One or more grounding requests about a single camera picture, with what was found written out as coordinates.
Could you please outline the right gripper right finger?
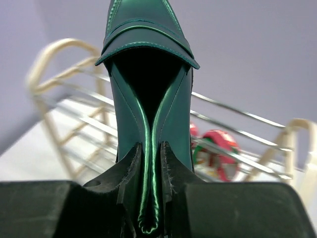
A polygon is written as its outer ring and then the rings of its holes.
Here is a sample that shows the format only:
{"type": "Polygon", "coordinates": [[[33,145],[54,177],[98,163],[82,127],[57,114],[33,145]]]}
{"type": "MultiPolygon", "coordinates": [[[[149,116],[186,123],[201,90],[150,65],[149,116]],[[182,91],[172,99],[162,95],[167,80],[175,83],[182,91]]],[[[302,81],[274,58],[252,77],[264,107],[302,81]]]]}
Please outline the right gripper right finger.
{"type": "Polygon", "coordinates": [[[160,146],[164,229],[170,238],[306,238],[309,218],[280,182],[205,182],[160,146]]]}

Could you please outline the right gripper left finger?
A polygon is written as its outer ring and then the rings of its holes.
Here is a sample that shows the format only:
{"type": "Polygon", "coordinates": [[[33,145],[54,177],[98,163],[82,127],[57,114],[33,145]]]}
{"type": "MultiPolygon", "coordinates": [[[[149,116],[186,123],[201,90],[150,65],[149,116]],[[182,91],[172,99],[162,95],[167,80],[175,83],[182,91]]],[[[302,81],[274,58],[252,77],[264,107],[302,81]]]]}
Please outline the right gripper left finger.
{"type": "Polygon", "coordinates": [[[15,181],[0,185],[3,238],[134,238],[142,146],[79,185],[72,181],[15,181]]]}

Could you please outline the green loafer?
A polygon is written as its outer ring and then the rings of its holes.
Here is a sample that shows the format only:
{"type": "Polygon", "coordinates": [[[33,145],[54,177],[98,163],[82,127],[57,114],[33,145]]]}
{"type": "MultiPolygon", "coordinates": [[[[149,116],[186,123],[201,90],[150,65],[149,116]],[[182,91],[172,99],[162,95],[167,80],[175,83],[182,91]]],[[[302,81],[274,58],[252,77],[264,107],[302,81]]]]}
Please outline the green loafer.
{"type": "Polygon", "coordinates": [[[193,171],[190,104],[193,71],[199,65],[166,0],[110,2],[101,57],[112,88],[117,122],[117,159],[142,145],[141,190],[136,231],[163,233],[160,150],[167,142],[193,171]]]}

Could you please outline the pink kids sandal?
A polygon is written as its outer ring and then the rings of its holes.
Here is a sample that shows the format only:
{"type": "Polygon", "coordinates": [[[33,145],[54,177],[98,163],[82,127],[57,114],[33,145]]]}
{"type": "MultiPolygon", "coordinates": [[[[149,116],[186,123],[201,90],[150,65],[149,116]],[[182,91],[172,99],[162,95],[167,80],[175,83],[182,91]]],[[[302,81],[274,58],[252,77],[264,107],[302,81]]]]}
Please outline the pink kids sandal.
{"type": "Polygon", "coordinates": [[[192,122],[190,122],[190,134],[191,134],[191,136],[195,136],[195,137],[199,136],[199,129],[192,122]]]}
{"type": "MultiPolygon", "coordinates": [[[[215,146],[240,155],[240,148],[236,140],[226,131],[209,130],[201,139],[215,146]]],[[[196,145],[193,152],[195,165],[205,167],[208,175],[224,182],[231,182],[239,171],[239,163],[231,156],[218,152],[212,152],[203,145],[196,145]]]]}

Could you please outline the cream and chrome shoe shelf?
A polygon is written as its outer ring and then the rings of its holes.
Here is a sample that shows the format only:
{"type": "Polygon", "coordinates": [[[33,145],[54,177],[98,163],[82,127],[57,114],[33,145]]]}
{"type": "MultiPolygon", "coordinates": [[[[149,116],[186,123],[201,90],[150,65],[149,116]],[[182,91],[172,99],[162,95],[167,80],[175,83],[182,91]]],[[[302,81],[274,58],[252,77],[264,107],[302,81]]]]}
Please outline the cream and chrome shoe shelf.
{"type": "MultiPolygon", "coordinates": [[[[105,96],[104,83],[109,78],[94,66],[97,49],[73,38],[57,40],[44,47],[38,54],[27,77],[45,126],[59,152],[64,167],[73,179],[90,169],[97,173],[104,168],[97,164],[102,154],[113,161],[117,151],[117,129],[114,102],[105,96]],[[42,76],[55,55],[68,47],[78,47],[90,55],[46,81],[42,76]],[[58,86],[65,86],[91,98],[85,111],[66,103],[56,102],[46,93],[58,86]]],[[[227,154],[239,163],[239,171],[232,181],[280,181],[289,184],[308,204],[317,187],[317,125],[307,119],[293,119],[287,125],[264,119],[249,112],[243,115],[280,129],[274,141],[268,141],[246,131],[238,130],[196,111],[190,114],[218,130],[228,132],[237,142],[240,155],[223,150],[202,136],[191,136],[196,145],[203,145],[212,152],[227,154]]],[[[205,167],[195,165],[196,173],[207,181],[220,181],[207,174],[205,167]]]]}

